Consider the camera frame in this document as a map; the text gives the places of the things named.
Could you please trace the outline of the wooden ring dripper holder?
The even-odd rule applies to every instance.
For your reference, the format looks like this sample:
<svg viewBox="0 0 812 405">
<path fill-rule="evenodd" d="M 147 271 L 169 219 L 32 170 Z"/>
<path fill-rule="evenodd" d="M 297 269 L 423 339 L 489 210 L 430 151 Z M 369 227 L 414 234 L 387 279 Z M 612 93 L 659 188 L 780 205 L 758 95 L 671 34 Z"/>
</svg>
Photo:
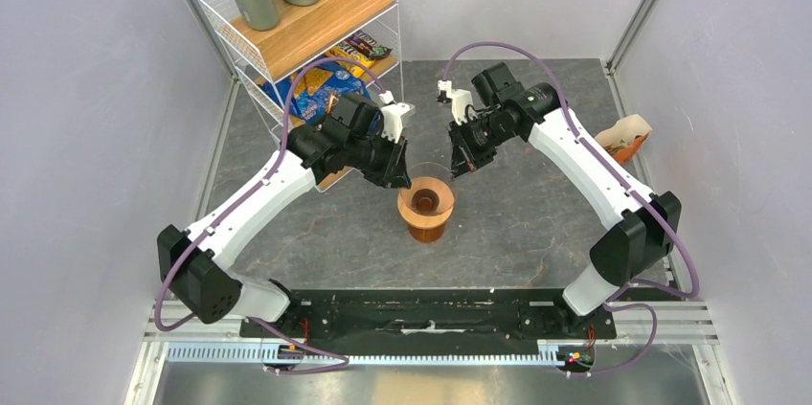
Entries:
<svg viewBox="0 0 812 405">
<path fill-rule="evenodd" d="M 416 214 L 411 212 L 408 208 L 405 207 L 402 201 L 400 201 L 397 197 L 397 209 L 400 213 L 403 220 L 412 226 L 418 228 L 433 228 L 439 226 L 440 224 L 444 224 L 448 221 L 449 217 L 453 213 L 453 210 L 450 213 L 440 214 L 440 215 L 424 215 L 424 214 Z"/>
</svg>

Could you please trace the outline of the clear glass dripper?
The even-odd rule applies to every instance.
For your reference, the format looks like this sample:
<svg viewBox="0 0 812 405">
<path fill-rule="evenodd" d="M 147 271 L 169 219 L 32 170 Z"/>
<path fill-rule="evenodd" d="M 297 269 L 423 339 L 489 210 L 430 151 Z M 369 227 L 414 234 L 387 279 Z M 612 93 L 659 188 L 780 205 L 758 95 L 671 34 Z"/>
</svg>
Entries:
<svg viewBox="0 0 812 405">
<path fill-rule="evenodd" d="M 450 213 L 455 205 L 453 177 L 446 166 L 424 162 L 408 168 L 409 188 L 401 189 L 398 199 L 416 214 Z"/>
</svg>

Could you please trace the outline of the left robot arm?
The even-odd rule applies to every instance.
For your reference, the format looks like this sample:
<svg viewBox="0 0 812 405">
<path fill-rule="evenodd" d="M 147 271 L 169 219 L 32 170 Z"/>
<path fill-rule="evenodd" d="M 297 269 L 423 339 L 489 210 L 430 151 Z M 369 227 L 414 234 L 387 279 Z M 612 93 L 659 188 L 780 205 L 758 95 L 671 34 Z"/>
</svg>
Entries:
<svg viewBox="0 0 812 405">
<path fill-rule="evenodd" d="M 385 189 L 405 189 L 405 119 L 415 108 L 383 93 L 379 102 L 348 93 L 314 124 L 285 136 L 285 147 L 227 201 L 185 229 L 157 237 L 163 291 L 171 291 L 203 324 L 228 314 L 256 317 L 276 335 L 294 333 L 301 312 L 273 280 L 244 277 L 232 267 L 246 245 L 291 202 L 345 168 Z"/>
</svg>

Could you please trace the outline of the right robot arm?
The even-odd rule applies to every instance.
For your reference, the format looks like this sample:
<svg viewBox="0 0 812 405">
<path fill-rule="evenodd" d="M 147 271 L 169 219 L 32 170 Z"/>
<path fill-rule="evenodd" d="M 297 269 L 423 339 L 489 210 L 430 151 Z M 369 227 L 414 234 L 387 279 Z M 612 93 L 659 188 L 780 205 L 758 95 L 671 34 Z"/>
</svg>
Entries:
<svg viewBox="0 0 812 405">
<path fill-rule="evenodd" d="M 673 250 L 681 202 L 670 191 L 655 193 L 600 148 L 551 84 L 526 87 L 503 62 L 471 83 L 472 92 L 438 83 L 438 100 L 450 104 L 453 117 L 453 177 L 483 168 L 501 144 L 520 138 L 555 163 L 605 229 L 589 264 L 553 300 L 554 328 L 576 337 L 601 306 Z"/>
</svg>

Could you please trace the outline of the brown candy bag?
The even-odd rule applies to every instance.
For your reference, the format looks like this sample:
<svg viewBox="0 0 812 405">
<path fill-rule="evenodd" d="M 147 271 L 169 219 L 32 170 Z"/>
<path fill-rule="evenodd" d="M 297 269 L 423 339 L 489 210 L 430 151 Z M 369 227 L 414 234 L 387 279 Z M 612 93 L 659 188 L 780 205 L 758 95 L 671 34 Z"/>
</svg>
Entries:
<svg viewBox="0 0 812 405">
<path fill-rule="evenodd" d="M 390 55 L 392 49 L 377 41 L 362 30 L 351 34 L 346 42 L 370 60 L 381 60 Z"/>
</svg>

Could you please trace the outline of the yellow candy bag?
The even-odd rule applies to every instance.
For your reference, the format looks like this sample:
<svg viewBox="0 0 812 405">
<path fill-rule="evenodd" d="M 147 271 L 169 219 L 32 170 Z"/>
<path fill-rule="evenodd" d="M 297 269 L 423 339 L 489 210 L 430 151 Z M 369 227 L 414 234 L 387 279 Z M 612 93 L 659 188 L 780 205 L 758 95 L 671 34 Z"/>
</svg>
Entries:
<svg viewBox="0 0 812 405">
<path fill-rule="evenodd" d="M 341 57 L 341 58 L 348 58 L 351 60 L 356 61 L 356 64 L 347 62 L 347 61 L 339 61 L 338 64 L 350 72 L 356 78 L 361 78 L 366 74 L 364 67 L 372 68 L 376 60 L 371 59 L 365 56 L 363 53 L 359 52 L 357 49 L 352 47 L 346 42 L 339 43 L 327 51 L 325 51 L 326 56 L 332 57 Z"/>
</svg>

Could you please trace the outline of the coffee filter box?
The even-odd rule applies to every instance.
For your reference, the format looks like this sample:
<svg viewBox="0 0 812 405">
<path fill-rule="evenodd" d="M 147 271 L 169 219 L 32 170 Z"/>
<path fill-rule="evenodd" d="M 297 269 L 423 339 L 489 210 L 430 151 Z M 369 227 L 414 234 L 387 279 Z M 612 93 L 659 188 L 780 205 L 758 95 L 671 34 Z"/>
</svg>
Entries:
<svg viewBox="0 0 812 405">
<path fill-rule="evenodd" d="M 640 151 L 652 127 L 639 114 L 623 117 L 600 131 L 595 140 L 620 164 L 630 163 Z"/>
</svg>

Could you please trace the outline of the blue Doritos bag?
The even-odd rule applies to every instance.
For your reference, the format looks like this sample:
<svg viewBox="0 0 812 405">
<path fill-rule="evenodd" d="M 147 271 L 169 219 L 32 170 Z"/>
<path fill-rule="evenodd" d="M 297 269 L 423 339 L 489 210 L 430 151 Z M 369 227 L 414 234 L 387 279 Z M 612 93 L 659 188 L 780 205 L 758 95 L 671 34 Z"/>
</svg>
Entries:
<svg viewBox="0 0 812 405">
<path fill-rule="evenodd" d="M 279 107 L 284 106 L 291 82 L 297 77 L 294 72 L 272 84 L 264 82 L 262 91 Z M 364 82 L 344 66 L 344 62 L 326 62 L 308 71 L 293 90 L 289 115 L 308 124 L 327 112 L 331 97 L 340 98 L 348 93 L 357 93 L 367 100 L 371 98 Z"/>
</svg>

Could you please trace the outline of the amber glass carafe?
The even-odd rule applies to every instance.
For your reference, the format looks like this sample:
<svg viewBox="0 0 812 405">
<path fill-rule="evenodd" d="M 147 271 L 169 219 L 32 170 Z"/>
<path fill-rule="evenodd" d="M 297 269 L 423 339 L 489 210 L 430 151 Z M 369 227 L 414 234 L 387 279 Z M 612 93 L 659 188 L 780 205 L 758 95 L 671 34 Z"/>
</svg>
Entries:
<svg viewBox="0 0 812 405">
<path fill-rule="evenodd" d="M 433 228 L 418 228 L 415 226 L 409 226 L 409 233 L 412 238 L 421 242 L 421 243 L 432 243 L 437 241 L 445 231 L 445 224 L 440 224 L 439 226 Z"/>
</svg>

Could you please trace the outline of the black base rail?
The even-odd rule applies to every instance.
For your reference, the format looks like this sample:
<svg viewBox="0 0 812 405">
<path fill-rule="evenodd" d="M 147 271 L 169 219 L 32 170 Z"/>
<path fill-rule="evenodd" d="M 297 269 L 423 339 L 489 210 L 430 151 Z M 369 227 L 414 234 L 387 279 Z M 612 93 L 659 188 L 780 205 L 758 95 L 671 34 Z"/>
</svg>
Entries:
<svg viewBox="0 0 812 405">
<path fill-rule="evenodd" d="M 346 356 L 532 354 L 540 340 L 617 336 L 598 309 L 568 320 L 558 288 L 295 290 L 282 333 Z"/>
</svg>

